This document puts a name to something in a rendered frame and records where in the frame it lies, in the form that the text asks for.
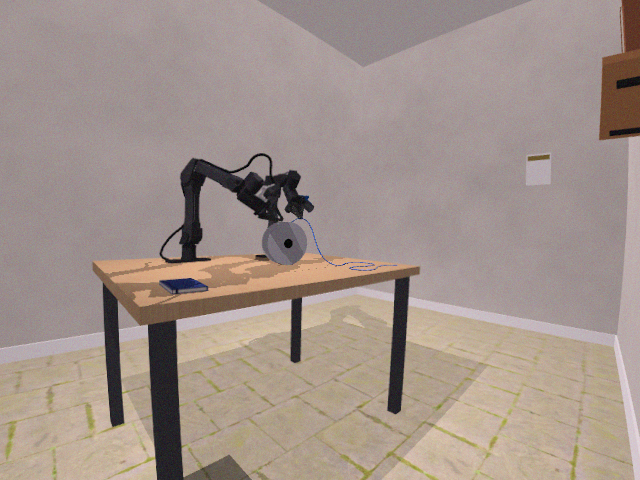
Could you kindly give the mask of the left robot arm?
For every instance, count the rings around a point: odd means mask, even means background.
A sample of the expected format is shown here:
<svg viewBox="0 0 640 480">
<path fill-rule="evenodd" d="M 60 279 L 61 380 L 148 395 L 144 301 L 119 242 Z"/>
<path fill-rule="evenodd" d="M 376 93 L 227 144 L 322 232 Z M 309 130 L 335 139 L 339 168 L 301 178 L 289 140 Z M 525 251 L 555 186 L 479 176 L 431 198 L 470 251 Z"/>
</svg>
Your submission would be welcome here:
<svg viewBox="0 0 640 480">
<path fill-rule="evenodd" d="M 287 175 L 289 175 L 289 173 L 290 173 L 290 176 L 287 176 Z M 266 194 L 264 192 L 263 196 L 265 197 L 265 199 L 267 198 L 270 202 L 272 202 L 270 207 L 272 207 L 273 204 L 277 205 L 278 198 L 280 198 L 280 196 L 281 196 L 281 187 L 283 187 L 283 191 L 284 191 L 285 196 L 290 191 L 296 191 L 295 188 L 297 188 L 298 183 L 299 183 L 299 181 L 301 179 L 301 176 L 300 176 L 300 174 L 297 173 L 297 171 L 294 171 L 294 170 L 289 170 L 289 173 L 288 174 L 278 174 L 278 177 L 277 176 L 272 176 L 275 184 L 279 184 L 280 189 L 276 190 L 276 191 L 274 191 L 273 193 L 270 193 L 270 194 L 268 194 L 266 191 L 265 191 Z M 285 177 L 285 176 L 287 176 L 287 177 Z M 276 180 L 276 178 L 277 178 L 277 180 Z M 286 182 L 287 178 L 288 178 L 288 182 Z M 272 184 L 271 180 L 270 180 L 270 182 L 267 181 L 268 179 L 270 179 L 270 177 L 266 176 L 266 178 L 265 178 L 266 186 Z M 314 206 L 309 201 L 306 201 L 305 204 L 304 204 L 304 209 L 307 212 L 311 213 L 313 211 L 313 209 L 314 209 Z M 275 222 L 268 220 L 268 227 L 270 225 L 274 224 L 274 223 L 277 223 L 277 222 L 278 222 L 277 220 Z"/>
</svg>

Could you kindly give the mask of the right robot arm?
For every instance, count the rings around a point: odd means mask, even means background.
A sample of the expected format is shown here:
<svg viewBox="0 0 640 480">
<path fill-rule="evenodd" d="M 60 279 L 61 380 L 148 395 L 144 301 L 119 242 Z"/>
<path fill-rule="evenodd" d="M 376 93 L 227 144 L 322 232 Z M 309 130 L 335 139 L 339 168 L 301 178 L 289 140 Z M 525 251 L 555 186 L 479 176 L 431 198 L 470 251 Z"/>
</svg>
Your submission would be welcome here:
<svg viewBox="0 0 640 480">
<path fill-rule="evenodd" d="M 221 171 L 199 159 L 192 158 L 181 172 L 180 180 L 182 185 L 184 185 L 185 192 L 185 219 L 182 228 L 182 237 L 179 241 L 179 244 L 182 244 L 182 260 L 172 260 L 173 262 L 165 260 L 165 262 L 185 263 L 211 261 L 211 258 L 197 258 L 195 245 L 199 244 L 202 240 L 202 228 L 200 228 L 199 221 L 199 195 L 206 177 L 218 182 L 222 187 L 229 189 L 231 192 L 237 193 L 237 199 L 246 206 L 253 200 L 254 194 L 257 194 L 265 184 L 265 181 L 254 172 L 250 172 L 245 179 L 242 179 L 233 174 L 230 176 L 224 171 Z M 206 175 L 206 177 L 202 175 Z"/>
</svg>

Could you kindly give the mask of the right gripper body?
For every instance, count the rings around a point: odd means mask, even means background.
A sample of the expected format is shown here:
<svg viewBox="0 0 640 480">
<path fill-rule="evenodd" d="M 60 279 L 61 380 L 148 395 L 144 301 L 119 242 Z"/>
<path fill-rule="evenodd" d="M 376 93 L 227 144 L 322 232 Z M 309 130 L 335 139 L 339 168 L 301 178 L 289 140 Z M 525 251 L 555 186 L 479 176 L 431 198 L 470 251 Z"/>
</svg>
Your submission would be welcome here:
<svg viewBox="0 0 640 480">
<path fill-rule="evenodd" d="M 254 215 L 255 216 L 258 215 L 261 218 L 267 218 L 268 215 L 270 214 L 271 210 L 273 209 L 272 207 L 270 207 L 272 202 L 267 201 L 268 199 L 265 199 L 264 197 L 262 197 L 262 195 L 264 194 L 264 192 L 266 191 L 267 188 L 269 188 L 271 186 L 274 186 L 274 185 L 275 184 L 272 184 L 272 185 L 269 185 L 269 186 L 263 186 L 262 187 L 262 191 L 260 192 L 258 197 L 256 195 L 254 195 L 254 198 L 251 201 L 251 203 L 249 205 L 247 205 L 249 208 L 254 210 L 254 213 L 255 213 Z M 269 208 L 267 213 L 266 213 L 266 208 Z M 261 214 L 259 214 L 259 213 L 261 213 Z"/>
</svg>

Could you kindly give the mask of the grey disc with black centre hole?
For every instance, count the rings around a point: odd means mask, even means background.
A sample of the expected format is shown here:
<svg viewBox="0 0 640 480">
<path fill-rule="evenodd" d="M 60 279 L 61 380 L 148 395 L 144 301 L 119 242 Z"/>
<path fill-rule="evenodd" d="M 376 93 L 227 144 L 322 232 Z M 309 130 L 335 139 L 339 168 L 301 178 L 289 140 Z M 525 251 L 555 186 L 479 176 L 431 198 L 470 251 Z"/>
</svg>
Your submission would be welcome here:
<svg viewBox="0 0 640 480">
<path fill-rule="evenodd" d="M 266 257 L 282 265 L 297 263 L 307 249 L 304 230 L 293 222 L 277 222 L 269 226 L 262 238 Z"/>
</svg>

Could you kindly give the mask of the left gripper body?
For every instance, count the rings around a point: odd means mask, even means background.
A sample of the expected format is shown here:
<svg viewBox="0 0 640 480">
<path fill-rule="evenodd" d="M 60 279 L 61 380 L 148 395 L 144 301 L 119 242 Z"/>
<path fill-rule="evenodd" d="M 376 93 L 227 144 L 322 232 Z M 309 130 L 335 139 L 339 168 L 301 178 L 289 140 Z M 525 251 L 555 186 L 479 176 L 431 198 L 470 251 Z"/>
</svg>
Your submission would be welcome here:
<svg viewBox="0 0 640 480">
<path fill-rule="evenodd" d="M 309 196 L 302 196 L 302 195 L 293 196 L 293 195 L 297 195 L 296 191 L 290 191 L 287 193 L 286 199 L 289 203 L 285 207 L 286 213 L 290 213 L 289 208 L 291 207 L 292 203 L 298 202 L 298 204 L 305 204 L 305 202 L 308 201 L 308 198 L 309 198 Z"/>
</svg>

